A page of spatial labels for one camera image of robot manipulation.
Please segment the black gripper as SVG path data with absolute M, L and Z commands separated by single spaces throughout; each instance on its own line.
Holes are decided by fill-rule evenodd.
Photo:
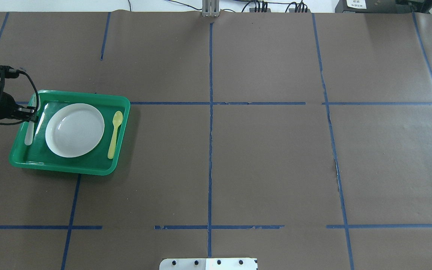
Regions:
M 0 120 L 13 119 L 23 122 L 38 122 L 37 106 L 19 106 L 14 98 L 2 92 L 0 94 Z

